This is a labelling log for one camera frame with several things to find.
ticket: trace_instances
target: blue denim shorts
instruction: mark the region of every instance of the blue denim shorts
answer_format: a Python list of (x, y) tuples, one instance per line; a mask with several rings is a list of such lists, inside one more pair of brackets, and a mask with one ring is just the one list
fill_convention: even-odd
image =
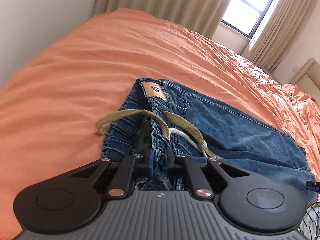
[[(161, 86), (167, 102), (161, 98), (145, 96), (142, 82), (154, 82)], [(293, 138), (244, 112), (214, 98), (205, 96), (170, 80), (139, 78), (120, 107), (146, 109), (166, 121), (168, 127), (176, 127), (163, 116), (169, 111), (194, 124), (202, 133), (208, 148), (226, 162), (240, 166), (269, 178), (292, 185), (302, 191), (308, 203), (317, 194), (305, 189), (307, 180), (315, 180), (306, 161), (305, 150)], [(112, 122), (102, 146), (101, 157), (120, 162), (133, 151), (135, 134), (144, 116), (141, 114)], [(198, 150), (176, 134), (170, 141), (161, 134), (157, 121), (151, 119), (151, 142), (154, 150), (154, 177), (144, 179), (141, 189), (179, 190), (181, 181), (171, 181), (164, 172), (164, 149), (172, 148), (175, 155), (190, 155), (198, 162), (206, 162)]]

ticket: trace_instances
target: black clip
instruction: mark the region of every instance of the black clip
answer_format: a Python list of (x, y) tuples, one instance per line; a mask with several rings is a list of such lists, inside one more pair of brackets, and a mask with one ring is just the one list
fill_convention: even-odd
[(306, 190), (314, 191), (320, 194), (320, 182), (307, 181), (306, 182)]

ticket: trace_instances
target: white cord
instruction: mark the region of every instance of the white cord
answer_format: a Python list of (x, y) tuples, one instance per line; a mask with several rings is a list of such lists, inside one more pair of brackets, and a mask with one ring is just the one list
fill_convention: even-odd
[(180, 131), (176, 128), (169, 128), (169, 139), (172, 133), (178, 134), (183, 138), (185, 138), (188, 141), (188, 143), (190, 143), (194, 148), (196, 148), (199, 152), (201, 152), (204, 157), (207, 157), (207, 154), (204, 151), (208, 147), (206, 142), (198, 146), (188, 135), (186, 135), (183, 131)]

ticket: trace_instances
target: beige headboard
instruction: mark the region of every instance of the beige headboard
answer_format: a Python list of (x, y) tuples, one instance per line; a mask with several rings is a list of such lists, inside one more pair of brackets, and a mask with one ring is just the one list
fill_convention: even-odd
[(304, 64), (291, 83), (314, 98), (320, 106), (320, 64), (313, 58)]

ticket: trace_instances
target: brown leather label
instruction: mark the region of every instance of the brown leather label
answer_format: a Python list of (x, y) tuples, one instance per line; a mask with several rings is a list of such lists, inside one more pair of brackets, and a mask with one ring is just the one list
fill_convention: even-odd
[(156, 98), (161, 98), (162, 100), (167, 102), (167, 98), (162, 91), (162, 88), (157, 83), (153, 82), (142, 82), (141, 83), (144, 93), (146, 96), (152, 96)]

